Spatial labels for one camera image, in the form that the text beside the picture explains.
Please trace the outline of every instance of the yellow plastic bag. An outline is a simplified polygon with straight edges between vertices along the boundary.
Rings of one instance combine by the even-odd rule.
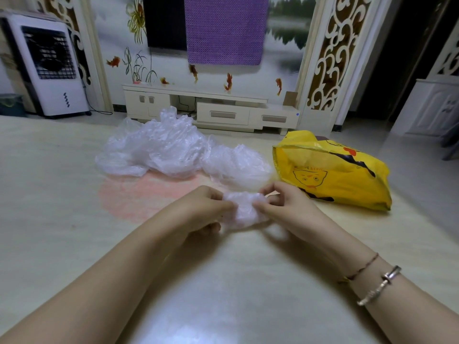
[[[309,131],[288,132],[273,147],[280,178],[310,197],[390,210],[389,169],[380,160],[332,140],[318,141]]]

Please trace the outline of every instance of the drawer handle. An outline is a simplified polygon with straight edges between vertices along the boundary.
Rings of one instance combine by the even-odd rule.
[[[262,121],[265,122],[279,122],[279,123],[285,123],[287,122],[287,117],[279,117],[279,116],[262,116]]]
[[[219,112],[219,111],[210,111],[211,117],[220,117],[220,118],[232,118],[236,119],[235,112]]]

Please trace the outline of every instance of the decorative carved panel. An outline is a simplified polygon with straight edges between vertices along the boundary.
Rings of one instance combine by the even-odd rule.
[[[459,76],[459,32],[456,34],[454,45],[451,48],[451,51],[447,54],[445,61],[437,74]]]
[[[55,16],[67,24],[70,39],[77,55],[78,71],[81,79],[87,85],[91,85],[91,75],[89,73],[86,54],[84,53],[83,43],[81,42],[80,29],[73,8],[72,0],[36,0],[37,10],[50,16]]]
[[[331,111],[372,0],[335,0],[307,96],[311,109]]]

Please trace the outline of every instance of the hand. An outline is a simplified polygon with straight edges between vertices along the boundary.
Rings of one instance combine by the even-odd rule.
[[[338,227],[299,188],[276,181],[259,192],[268,195],[268,203],[255,202],[253,207],[302,240],[313,242],[316,234],[326,227]]]
[[[218,232],[217,222],[224,213],[234,210],[232,201],[222,200],[223,193],[208,186],[199,186],[185,196],[169,204],[153,218],[162,220],[170,229],[186,234],[202,228],[204,234]]]

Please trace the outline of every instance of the trash bin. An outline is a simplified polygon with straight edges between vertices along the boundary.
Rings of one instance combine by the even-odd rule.
[[[0,115],[27,117],[22,95],[0,94]]]

